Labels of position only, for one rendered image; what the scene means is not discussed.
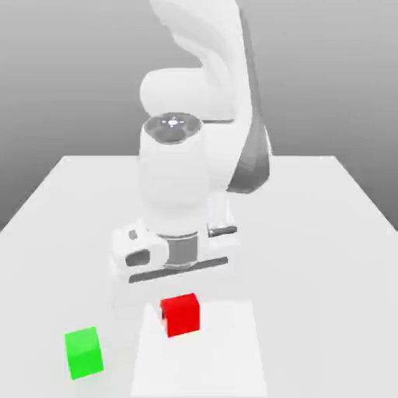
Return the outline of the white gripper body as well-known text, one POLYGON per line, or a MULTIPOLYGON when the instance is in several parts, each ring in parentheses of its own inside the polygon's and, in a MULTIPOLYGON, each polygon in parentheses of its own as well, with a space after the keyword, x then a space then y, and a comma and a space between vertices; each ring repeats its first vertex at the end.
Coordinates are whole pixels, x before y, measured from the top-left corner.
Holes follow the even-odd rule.
POLYGON ((242 296, 241 249, 231 248, 189 268, 135 274, 125 285, 126 302, 154 302, 194 293, 200 300, 235 300, 242 296))

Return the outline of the small red cube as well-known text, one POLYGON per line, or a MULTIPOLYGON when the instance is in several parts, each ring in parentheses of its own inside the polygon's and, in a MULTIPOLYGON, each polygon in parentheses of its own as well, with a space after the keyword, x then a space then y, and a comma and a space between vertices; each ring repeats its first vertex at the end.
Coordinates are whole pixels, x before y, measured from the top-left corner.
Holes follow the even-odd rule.
POLYGON ((160 308, 168 337, 200 329, 200 303, 194 293, 165 298, 160 301, 160 308))

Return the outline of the small green cube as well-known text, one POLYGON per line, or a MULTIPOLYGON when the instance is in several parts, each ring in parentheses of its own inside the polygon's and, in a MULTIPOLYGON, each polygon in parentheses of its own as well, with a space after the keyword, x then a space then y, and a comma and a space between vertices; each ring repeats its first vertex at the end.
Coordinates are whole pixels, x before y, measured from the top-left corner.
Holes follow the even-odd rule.
POLYGON ((65 334, 65 352, 72 380, 102 372, 103 356, 94 326, 65 334))

